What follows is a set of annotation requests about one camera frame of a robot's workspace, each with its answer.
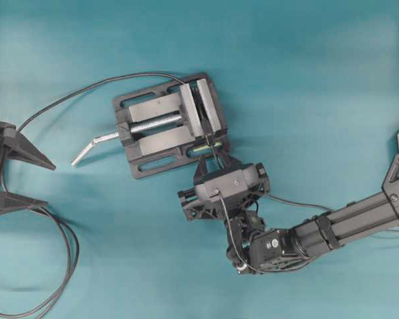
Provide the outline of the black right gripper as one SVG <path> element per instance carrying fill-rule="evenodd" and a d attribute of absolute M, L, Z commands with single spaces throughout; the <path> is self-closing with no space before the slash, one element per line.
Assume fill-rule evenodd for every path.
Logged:
<path fill-rule="evenodd" d="M 225 150 L 217 150 L 221 169 L 209 172 L 205 156 L 200 156 L 194 186 L 179 191 L 180 204 L 188 221 L 225 219 L 247 210 L 270 190 L 270 181 L 262 163 L 243 164 Z"/>

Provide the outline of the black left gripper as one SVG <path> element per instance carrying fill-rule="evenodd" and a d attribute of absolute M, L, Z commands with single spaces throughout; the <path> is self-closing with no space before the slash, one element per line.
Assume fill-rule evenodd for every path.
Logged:
<path fill-rule="evenodd" d="M 0 180 L 3 175 L 5 156 L 39 167 L 55 170 L 56 166 L 41 153 L 16 127 L 0 122 Z M 46 201 L 33 199 L 11 192 L 0 190 L 0 215 L 24 209 L 37 209 L 47 206 Z"/>

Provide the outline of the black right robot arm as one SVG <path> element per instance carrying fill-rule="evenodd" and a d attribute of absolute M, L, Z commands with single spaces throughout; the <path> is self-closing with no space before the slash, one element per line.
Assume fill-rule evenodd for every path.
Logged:
<path fill-rule="evenodd" d="M 268 195 L 270 182 L 261 163 L 244 164 L 219 152 L 223 168 L 210 172 L 201 158 L 194 186 L 178 194 L 188 220 L 221 220 L 227 230 L 227 257 L 240 274 L 291 272 L 349 242 L 399 227 L 398 153 L 392 160 L 380 193 L 324 209 L 290 229 L 267 229 L 257 212 L 258 200 Z"/>

